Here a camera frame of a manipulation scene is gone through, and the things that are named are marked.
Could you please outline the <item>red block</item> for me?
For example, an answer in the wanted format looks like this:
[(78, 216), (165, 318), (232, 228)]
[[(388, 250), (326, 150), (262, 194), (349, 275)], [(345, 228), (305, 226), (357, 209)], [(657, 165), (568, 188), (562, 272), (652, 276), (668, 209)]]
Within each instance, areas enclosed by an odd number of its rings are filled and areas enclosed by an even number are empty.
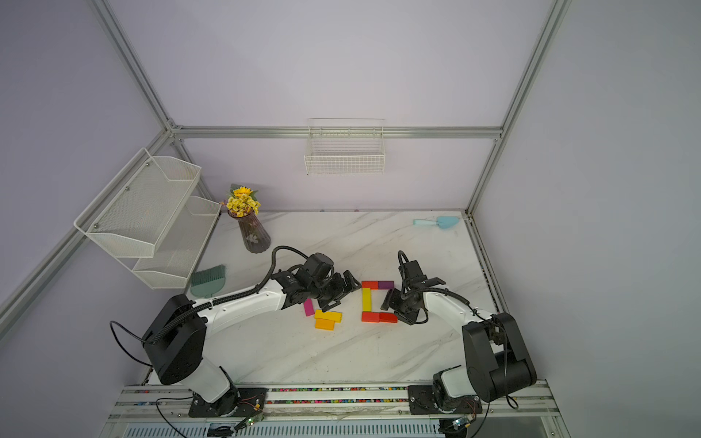
[(382, 312), (379, 314), (379, 321), (381, 323), (397, 324), (398, 317), (394, 313)]
[(363, 312), (361, 314), (361, 321), (366, 323), (379, 323), (381, 321), (381, 314), (378, 312)]
[(379, 283), (377, 281), (363, 281), (361, 283), (361, 286), (363, 288), (367, 288), (370, 290), (379, 290)]

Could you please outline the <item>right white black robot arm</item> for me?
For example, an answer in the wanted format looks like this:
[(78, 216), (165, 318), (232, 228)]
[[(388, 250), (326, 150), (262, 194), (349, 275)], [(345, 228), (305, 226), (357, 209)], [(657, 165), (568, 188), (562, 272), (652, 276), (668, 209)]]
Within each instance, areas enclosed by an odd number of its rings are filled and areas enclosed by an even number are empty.
[(383, 302), (399, 321), (420, 323), (438, 317), (462, 339), (464, 363), (434, 375), (436, 408), (452, 412), (469, 397), (491, 403), (536, 383), (538, 377), (516, 319), (509, 313), (483, 316), (465, 297), (445, 288), (393, 289)]

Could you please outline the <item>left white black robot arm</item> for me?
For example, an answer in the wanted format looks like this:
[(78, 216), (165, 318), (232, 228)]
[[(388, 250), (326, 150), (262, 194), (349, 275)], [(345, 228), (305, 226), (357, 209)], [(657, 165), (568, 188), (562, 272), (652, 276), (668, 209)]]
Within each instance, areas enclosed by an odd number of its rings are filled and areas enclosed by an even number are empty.
[(234, 404), (238, 392), (221, 367), (204, 355), (206, 341), (235, 324), (270, 312), (317, 301), (332, 310), (361, 282), (348, 270), (340, 273), (322, 253), (306, 255), (292, 246), (277, 246), (268, 272), (259, 283), (210, 299), (171, 297), (148, 330), (139, 336), (115, 320), (109, 323), (113, 339), (118, 330), (136, 339), (146, 353), (141, 365), (155, 370), (164, 385), (182, 384), (210, 405)]

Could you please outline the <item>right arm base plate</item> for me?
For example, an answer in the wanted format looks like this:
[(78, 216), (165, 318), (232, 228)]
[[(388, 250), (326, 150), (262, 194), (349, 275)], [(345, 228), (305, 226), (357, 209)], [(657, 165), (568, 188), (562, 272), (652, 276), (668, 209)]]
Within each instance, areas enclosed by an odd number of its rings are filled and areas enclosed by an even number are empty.
[(476, 395), (451, 397), (434, 385), (407, 387), (409, 410), (418, 414), (482, 414), (483, 407)]

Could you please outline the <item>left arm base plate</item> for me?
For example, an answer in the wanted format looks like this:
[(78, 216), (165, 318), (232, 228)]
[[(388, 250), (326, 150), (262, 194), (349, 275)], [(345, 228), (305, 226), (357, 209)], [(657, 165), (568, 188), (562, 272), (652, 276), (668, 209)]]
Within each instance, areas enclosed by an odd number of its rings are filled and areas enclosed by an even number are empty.
[(199, 394), (194, 393), (188, 416), (191, 418), (252, 417), (262, 412), (267, 395), (267, 388), (237, 387), (226, 392), (218, 401), (208, 403)]

